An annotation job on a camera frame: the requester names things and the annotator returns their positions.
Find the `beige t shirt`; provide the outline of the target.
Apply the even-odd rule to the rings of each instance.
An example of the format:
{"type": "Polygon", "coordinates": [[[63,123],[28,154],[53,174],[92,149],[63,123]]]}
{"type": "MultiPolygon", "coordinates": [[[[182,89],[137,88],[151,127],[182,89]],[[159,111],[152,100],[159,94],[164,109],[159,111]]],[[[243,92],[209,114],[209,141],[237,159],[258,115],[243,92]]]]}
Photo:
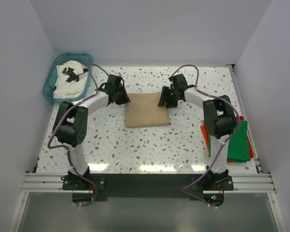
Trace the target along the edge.
{"type": "Polygon", "coordinates": [[[129,93],[130,102],[125,104],[127,128],[155,127],[169,124],[165,106],[158,107],[161,92],[129,93]]]}

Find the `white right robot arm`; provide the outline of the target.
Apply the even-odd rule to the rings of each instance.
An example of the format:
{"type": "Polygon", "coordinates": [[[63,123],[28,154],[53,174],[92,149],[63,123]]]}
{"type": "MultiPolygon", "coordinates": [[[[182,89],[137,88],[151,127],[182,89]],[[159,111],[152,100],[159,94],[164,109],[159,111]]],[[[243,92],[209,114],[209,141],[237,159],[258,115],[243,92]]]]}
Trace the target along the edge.
{"type": "Polygon", "coordinates": [[[210,165],[206,177],[209,189],[216,190],[223,184],[220,174],[228,172],[228,143],[234,135],[237,124],[236,109],[227,95],[214,96],[205,93],[194,85],[188,85],[183,74],[169,77],[171,85],[163,86],[158,107],[176,108],[179,101],[192,103],[203,109],[204,125],[210,136],[210,165]]]}

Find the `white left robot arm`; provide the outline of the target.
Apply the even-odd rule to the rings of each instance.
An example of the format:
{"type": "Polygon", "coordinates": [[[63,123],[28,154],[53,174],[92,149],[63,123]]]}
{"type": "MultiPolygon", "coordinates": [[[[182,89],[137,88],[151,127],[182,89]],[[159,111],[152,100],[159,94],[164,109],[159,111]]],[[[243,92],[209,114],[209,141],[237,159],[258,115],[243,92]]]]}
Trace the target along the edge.
{"type": "Polygon", "coordinates": [[[56,137],[60,144],[51,146],[49,142],[48,147],[66,149],[69,163],[68,174],[75,176],[73,183],[79,189],[87,189],[90,185],[90,171],[83,150],[88,117],[112,103],[123,105],[129,102],[124,79],[110,74],[107,81],[98,87],[96,93],[79,101],[64,101],[59,105],[51,139],[56,137]]]}

